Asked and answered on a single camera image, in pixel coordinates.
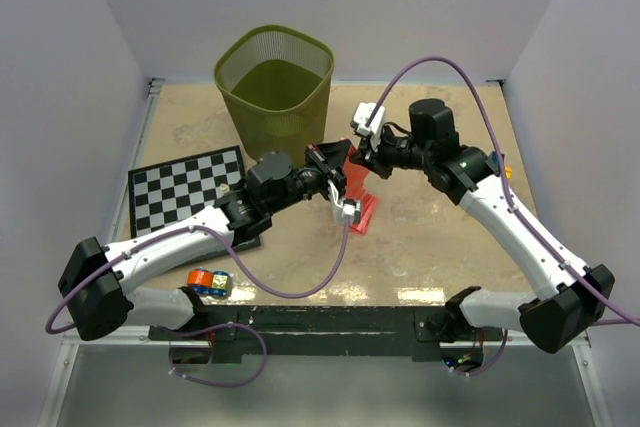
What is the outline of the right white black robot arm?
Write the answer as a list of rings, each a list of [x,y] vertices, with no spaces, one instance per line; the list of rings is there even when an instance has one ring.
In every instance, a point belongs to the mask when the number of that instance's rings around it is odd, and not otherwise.
[[[603,264],[590,267],[561,243],[504,186],[498,165],[460,143],[452,110],[438,99],[409,108],[410,131],[395,135],[383,107],[361,103],[351,120],[360,143],[351,160],[388,178],[396,168],[420,171],[478,221],[524,273],[529,292],[472,286],[445,308],[448,333],[469,339],[480,328],[515,330],[556,353],[601,319],[615,283]]]

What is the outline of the red plastic trash bag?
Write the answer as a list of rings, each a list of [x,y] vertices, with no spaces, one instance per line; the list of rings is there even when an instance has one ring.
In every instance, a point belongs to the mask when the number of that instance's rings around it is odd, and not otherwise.
[[[355,147],[351,146],[347,160],[344,163],[344,173],[347,179],[345,196],[350,199],[359,200],[362,207],[360,222],[353,224],[350,227],[350,231],[365,235],[378,205],[379,198],[369,193],[365,188],[365,180],[369,175],[369,171],[351,161],[351,156],[355,151]]]

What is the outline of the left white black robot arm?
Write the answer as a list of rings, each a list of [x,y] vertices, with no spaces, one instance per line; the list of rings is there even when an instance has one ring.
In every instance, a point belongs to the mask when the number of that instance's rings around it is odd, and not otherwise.
[[[344,198],[344,164],[352,144],[310,145],[305,163],[292,164],[282,152],[269,152],[214,204],[174,225],[103,246],[90,237],[79,242],[58,281],[61,303],[84,341],[103,338],[123,325],[175,330],[185,339],[200,337],[207,315],[196,293],[149,289],[146,282],[212,251],[234,247],[269,229],[273,216],[319,194],[332,205],[335,219],[349,225],[356,205]]]

